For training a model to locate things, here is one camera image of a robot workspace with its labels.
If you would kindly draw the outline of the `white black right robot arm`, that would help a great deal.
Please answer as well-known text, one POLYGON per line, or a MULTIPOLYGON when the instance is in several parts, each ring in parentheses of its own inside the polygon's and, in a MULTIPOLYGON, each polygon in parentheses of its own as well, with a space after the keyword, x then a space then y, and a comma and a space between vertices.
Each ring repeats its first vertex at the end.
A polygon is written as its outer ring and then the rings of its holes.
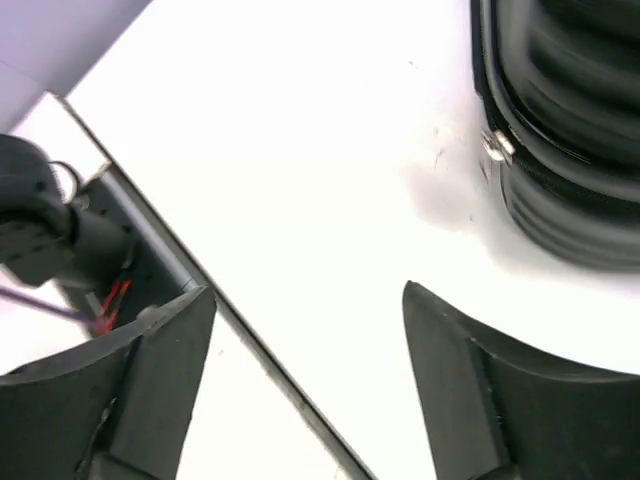
MULTIPOLYGON (((33 143, 1 139, 1 261, 58 281, 89 341, 1 378, 5 479, 173 479, 222 300, 129 182, 64 202, 33 143)), ((416 282, 405 331, 440 479, 635 479, 639 379, 542 352, 416 282)))

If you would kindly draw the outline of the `black hard-shell suitcase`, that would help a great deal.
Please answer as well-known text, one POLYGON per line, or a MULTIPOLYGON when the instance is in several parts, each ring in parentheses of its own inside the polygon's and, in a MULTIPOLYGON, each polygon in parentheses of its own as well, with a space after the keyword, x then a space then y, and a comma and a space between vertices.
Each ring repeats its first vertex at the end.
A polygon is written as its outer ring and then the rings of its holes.
POLYGON ((474 88, 506 209, 536 244, 639 268, 639 5, 474 1, 474 88))

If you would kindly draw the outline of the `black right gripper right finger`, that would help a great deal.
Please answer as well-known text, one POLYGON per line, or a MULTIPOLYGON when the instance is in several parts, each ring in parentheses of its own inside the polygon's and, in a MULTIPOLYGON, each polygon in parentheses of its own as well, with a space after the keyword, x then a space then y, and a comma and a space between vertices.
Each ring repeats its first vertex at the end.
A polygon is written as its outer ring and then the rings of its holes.
POLYGON ((402 306, 438 478, 638 478, 636 375, 543 352, 416 282, 402 306))

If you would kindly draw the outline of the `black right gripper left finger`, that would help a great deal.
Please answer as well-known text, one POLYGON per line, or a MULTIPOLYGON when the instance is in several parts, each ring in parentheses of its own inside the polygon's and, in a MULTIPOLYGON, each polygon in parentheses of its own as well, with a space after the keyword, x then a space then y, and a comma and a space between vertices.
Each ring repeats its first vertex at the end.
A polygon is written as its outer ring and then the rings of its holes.
POLYGON ((197 287, 2 376, 2 478, 175 478, 215 313, 197 287))

